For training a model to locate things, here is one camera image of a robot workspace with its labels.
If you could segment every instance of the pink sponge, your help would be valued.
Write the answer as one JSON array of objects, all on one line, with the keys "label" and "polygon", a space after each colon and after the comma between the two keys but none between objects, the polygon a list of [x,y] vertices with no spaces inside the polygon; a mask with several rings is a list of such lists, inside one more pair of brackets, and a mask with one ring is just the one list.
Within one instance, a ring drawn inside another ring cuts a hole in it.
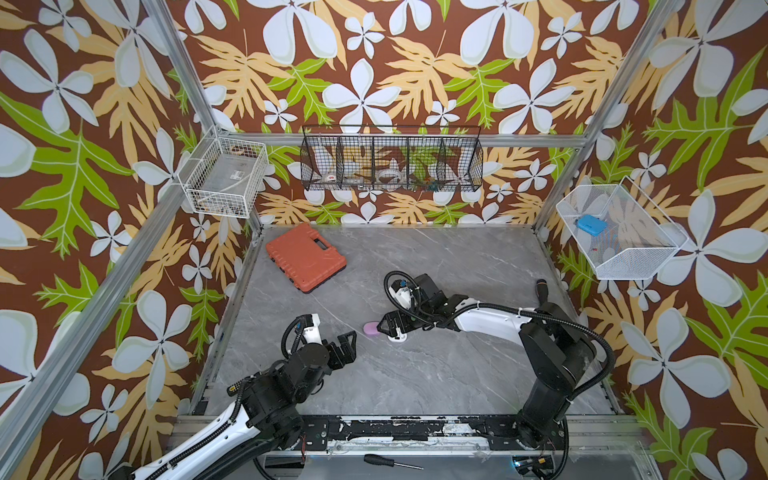
[{"label": "pink sponge", "polygon": [[381,332],[376,329],[379,322],[368,322],[362,326],[362,331],[368,336],[377,336]]}]

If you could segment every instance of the black wire basket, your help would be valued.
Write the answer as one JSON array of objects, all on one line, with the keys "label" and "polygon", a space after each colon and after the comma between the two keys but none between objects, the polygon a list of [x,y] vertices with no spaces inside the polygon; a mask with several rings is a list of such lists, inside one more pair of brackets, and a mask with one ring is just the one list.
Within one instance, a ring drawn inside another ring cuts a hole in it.
[{"label": "black wire basket", "polygon": [[[376,128],[360,125],[359,129],[365,127]],[[340,128],[302,127],[301,181],[305,190],[480,188],[480,127],[450,127],[454,133],[449,133],[446,127],[398,125],[391,134],[349,134]]]}]

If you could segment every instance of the brown wall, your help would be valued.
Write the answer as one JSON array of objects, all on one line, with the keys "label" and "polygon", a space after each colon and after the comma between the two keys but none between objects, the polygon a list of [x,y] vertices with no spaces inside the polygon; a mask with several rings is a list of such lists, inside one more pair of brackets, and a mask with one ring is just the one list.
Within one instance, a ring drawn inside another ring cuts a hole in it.
[{"label": "brown wall", "polygon": [[[604,131],[614,154],[595,152],[577,179],[634,176],[693,243],[651,280],[598,282],[557,217],[545,232],[575,306],[617,354],[614,391],[665,478],[768,472],[766,12],[762,0],[688,2],[651,53],[660,68],[646,62],[626,117]],[[668,49],[702,37],[689,68]]]},{"label": "brown wall", "polygon": [[[67,2],[0,2],[0,412],[78,321],[200,137],[138,0],[118,2],[131,8],[119,16],[104,11],[113,3],[75,2],[62,18]],[[148,56],[115,61],[118,45],[136,45],[126,38],[135,25]],[[61,107],[50,78],[68,90]],[[205,238],[195,222],[179,210],[15,478],[101,478],[161,454],[247,246],[242,221],[205,218]],[[199,292],[193,248],[210,253]],[[158,335],[178,347],[158,355]]]},{"label": "brown wall", "polygon": [[[217,8],[205,9],[189,2],[168,5],[222,126],[280,133],[298,131],[304,124],[352,121],[355,102],[359,103],[345,97],[355,91],[352,77],[359,79],[356,84],[370,85],[367,92],[360,92],[365,93],[364,98],[376,95],[370,106],[376,110],[357,120],[365,124],[389,124],[399,130],[404,125],[440,124],[437,113],[431,111],[437,101],[438,111],[451,108],[445,117],[449,131],[467,124],[481,125],[482,133],[495,134],[507,117],[521,110],[520,105],[507,106],[514,103],[512,99],[520,98],[514,92],[525,91],[530,96],[533,85],[539,97],[554,91],[537,107],[541,118],[550,112],[553,131],[581,131],[647,13],[647,5],[635,0],[623,2],[621,13],[617,2],[512,2],[509,16],[516,21],[512,30],[519,32],[520,38],[507,41],[503,18],[491,24],[483,20],[493,16],[490,12],[500,15],[505,7],[479,8],[480,3],[318,0],[307,3],[300,12],[282,4],[259,8],[262,3],[255,0],[235,0],[226,5],[216,2]],[[368,26],[366,14],[372,17],[373,24],[366,30],[362,44],[356,46],[357,25]],[[317,23],[309,34],[296,18],[291,21],[293,35],[285,28],[273,29],[286,15],[314,18]],[[553,42],[571,17],[572,29],[566,32],[571,42],[564,41],[566,49],[558,56],[558,46]],[[403,18],[406,23],[401,30]],[[482,56],[481,39],[485,36],[473,32],[489,31],[492,38]],[[368,53],[366,43],[371,48]],[[293,58],[291,45],[295,48]],[[521,90],[515,90],[514,84]],[[505,101],[495,104],[497,92],[503,88],[498,99]],[[528,113],[524,120],[516,122],[516,127],[514,121],[506,121],[509,128],[502,131],[549,132],[546,121],[536,124],[532,118]],[[324,198],[306,194],[291,173],[300,172],[295,164],[298,149],[281,148],[270,155],[275,173],[264,184],[257,206],[265,223],[343,223],[361,219],[411,224],[456,224],[481,219],[531,223],[559,172],[562,158],[562,152],[547,150],[486,149],[482,189],[474,195],[457,192],[450,197],[399,190],[376,194],[373,200],[360,190],[335,195],[326,192]],[[383,161],[386,167],[387,158]],[[502,170],[498,170],[498,164],[503,164]],[[531,171],[540,177],[540,189],[535,185],[525,187]],[[498,200],[498,195],[488,196],[493,195],[494,188],[506,195],[496,207],[489,207]]]}]

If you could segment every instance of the blue object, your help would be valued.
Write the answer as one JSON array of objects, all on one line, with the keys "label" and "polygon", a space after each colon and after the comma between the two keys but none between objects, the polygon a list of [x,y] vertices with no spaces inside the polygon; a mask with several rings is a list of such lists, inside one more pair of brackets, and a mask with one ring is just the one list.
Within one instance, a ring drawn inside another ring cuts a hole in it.
[{"label": "blue object", "polygon": [[593,237],[600,235],[600,233],[605,230],[607,226],[608,224],[603,220],[592,217],[591,215],[584,215],[582,218],[578,219],[578,222],[576,222],[576,227],[579,227],[581,230],[589,233]]}]

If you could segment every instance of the gray marble floor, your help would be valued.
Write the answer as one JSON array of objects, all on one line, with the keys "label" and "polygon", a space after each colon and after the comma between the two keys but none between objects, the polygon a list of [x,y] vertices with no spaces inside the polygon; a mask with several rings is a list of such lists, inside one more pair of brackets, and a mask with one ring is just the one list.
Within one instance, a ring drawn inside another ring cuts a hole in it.
[{"label": "gray marble floor", "polygon": [[[286,230],[265,230],[265,242]],[[347,267],[310,294],[298,291],[262,249],[250,278],[207,414],[230,402],[224,389],[279,359],[288,322],[318,313],[323,338],[358,332],[357,360],[326,377],[317,395],[299,406],[314,414],[494,414],[520,409],[535,376],[521,346],[479,333],[417,330],[404,343],[362,333],[367,322],[393,310],[382,291],[390,270],[428,273],[446,295],[465,295],[509,306],[535,306],[534,282],[549,280],[546,259],[527,228],[322,228],[346,256]],[[597,386],[569,413],[611,413]]]}]

